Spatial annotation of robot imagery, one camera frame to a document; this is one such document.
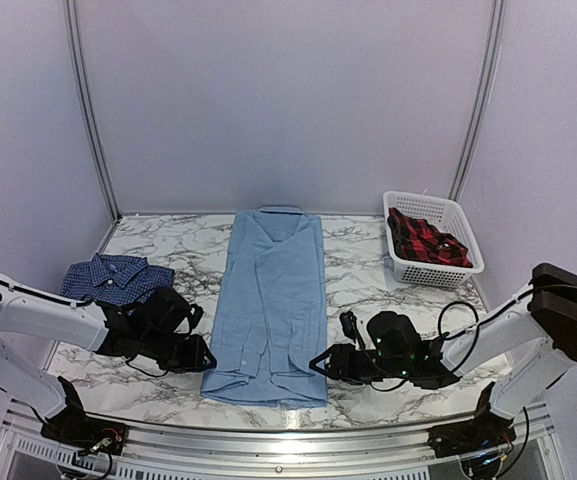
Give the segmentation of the red black plaid shirt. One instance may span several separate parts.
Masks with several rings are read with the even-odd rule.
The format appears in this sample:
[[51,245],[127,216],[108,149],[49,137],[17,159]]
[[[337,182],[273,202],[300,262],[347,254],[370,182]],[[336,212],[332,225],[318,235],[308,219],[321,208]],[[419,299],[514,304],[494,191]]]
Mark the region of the red black plaid shirt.
[[398,258],[449,267],[473,267],[468,248],[427,220],[409,217],[390,207],[387,223]]

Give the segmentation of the aluminium corner post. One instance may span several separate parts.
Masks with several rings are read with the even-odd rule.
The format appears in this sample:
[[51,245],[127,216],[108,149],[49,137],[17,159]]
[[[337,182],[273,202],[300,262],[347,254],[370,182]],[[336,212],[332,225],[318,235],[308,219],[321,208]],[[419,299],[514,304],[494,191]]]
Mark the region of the aluminium corner post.
[[495,74],[497,72],[506,12],[506,1],[494,0],[491,3],[490,19],[484,45],[481,70],[475,90],[474,103],[448,194],[448,198],[455,202],[458,202],[463,194],[467,176],[475,158],[479,136],[483,126],[487,106],[491,98]]
[[80,104],[84,130],[92,154],[92,162],[106,209],[108,210],[112,222],[118,223],[121,220],[122,215],[112,184],[110,170],[107,165],[104,146],[94,111],[93,98],[85,62],[78,2],[65,0],[63,6],[75,87]]

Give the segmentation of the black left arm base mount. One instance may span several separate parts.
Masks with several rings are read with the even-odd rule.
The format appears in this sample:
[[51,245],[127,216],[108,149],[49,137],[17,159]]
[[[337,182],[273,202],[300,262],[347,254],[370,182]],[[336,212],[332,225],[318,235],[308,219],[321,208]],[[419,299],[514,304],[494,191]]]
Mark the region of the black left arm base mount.
[[120,455],[125,444],[127,426],[123,423],[89,416],[71,382],[57,378],[65,394],[65,408],[47,417],[40,434],[42,437],[92,452],[93,446],[109,440],[103,448],[111,455]]

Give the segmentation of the white plastic laundry basket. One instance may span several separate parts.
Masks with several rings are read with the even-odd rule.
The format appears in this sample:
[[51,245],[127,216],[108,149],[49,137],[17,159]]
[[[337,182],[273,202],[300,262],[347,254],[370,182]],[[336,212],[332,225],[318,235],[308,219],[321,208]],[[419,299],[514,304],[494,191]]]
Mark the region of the white plastic laundry basket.
[[383,208],[397,281],[453,288],[484,271],[475,235],[456,202],[387,191]]

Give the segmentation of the aluminium corner post left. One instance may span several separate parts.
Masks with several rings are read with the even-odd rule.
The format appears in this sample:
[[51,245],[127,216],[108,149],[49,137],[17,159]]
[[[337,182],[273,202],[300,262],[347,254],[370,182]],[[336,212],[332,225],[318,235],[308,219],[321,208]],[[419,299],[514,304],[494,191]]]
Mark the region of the aluminium corner post left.
[[104,146],[94,111],[93,98],[85,62],[78,2],[65,0],[63,6],[75,87],[80,104],[84,130],[92,154],[92,162],[106,209],[108,210],[112,222],[118,223],[121,220],[122,215],[112,184],[110,170],[107,165]]

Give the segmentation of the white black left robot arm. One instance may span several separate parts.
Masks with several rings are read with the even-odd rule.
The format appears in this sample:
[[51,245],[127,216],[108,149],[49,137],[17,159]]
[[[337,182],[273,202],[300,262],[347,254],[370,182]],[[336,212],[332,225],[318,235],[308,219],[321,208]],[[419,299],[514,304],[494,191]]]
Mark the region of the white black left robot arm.
[[117,306],[74,300],[37,290],[0,274],[0,389],[33,407],[74,445],[93,438],[94,423],[74,386],[18,356],[3,336],[22,334],[74,345],[107,357],[138,356],[163,372],[197,373],[217,359],[194,332],[203,310],[169,287],[153,289],[143,302]]

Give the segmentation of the navy checked folded shirt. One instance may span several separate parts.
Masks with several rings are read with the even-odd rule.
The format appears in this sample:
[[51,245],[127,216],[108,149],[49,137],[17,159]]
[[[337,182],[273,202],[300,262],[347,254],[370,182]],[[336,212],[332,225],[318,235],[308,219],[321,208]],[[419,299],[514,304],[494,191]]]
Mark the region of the navy checked folded shirt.
[[144,303],[157,288],[171,288],[174,278],[172,269],[152,265],[145,257],[95,254],[68,268],[60,295],[127,306]]

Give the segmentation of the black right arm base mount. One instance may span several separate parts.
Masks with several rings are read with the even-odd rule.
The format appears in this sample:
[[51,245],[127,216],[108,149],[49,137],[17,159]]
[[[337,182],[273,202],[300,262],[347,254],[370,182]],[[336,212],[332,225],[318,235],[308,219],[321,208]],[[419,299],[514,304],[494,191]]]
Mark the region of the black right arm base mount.
[[472,419],[432,427],[427,445],[437,458],[462,455],[514,441],[517,436],[513,421],[491,411],[494,382],[480,394]]

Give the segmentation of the aluminium corner post right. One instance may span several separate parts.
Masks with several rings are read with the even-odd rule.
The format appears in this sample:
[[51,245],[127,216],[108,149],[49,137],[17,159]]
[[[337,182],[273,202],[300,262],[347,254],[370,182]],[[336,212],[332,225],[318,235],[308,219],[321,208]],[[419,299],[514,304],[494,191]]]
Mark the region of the aluminium corner post right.
[[491,3],[490,19],[484,45],[481,70],[475,90],[474,103],[448,194],[448,198],[455,202],[458,202],[463,194],[467,176],[475,158],[479,136],[483,126],[487,106],[491,98],[495,74],[497,72],[506,12],[506,1],[494,0]]

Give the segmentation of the light blue long sleeve shirt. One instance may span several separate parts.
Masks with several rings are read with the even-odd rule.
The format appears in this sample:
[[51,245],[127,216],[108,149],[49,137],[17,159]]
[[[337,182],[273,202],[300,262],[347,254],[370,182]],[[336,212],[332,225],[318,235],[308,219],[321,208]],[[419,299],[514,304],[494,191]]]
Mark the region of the light blue long sleeve shirt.
[[327,346],[320,217],[291,207],[235,215],[211,334],[217,364],[207,399],[239,406],[318,408],[327,381],[309,366]]

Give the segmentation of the aluminium front frame rail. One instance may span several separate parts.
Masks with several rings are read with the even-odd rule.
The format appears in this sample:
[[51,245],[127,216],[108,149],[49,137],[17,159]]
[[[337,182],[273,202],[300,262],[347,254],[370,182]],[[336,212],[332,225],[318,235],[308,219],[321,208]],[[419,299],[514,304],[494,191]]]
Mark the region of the aluminium front frame rail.
[[[439,458],[432,428],[466,415],[375,427],[242,430],[126,420],[113,479],[463,479],[482,453]],[[103,472],[103,459],[46,439],[30,409],[14,401],[0,427],[0,479],[57,479]]]

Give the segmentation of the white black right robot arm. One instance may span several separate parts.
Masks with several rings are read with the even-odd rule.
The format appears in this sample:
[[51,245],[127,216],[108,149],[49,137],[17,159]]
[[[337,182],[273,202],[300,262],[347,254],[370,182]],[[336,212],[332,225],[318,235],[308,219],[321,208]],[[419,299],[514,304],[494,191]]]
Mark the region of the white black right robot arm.
[[542,263],[510,299],[472,325],[451,333],[439,328],[424,339],[412,320],[381,311],[361,335],[353,312],[340,315],[347,340],[312,358],[312,371],[332,380],[370,385],[396,379],[422,390],[439,390],[520,346],[531,348],[504,377],[480,395],[481,405],[463,430],[483,448],[534,398],[577,365],[577,275]]

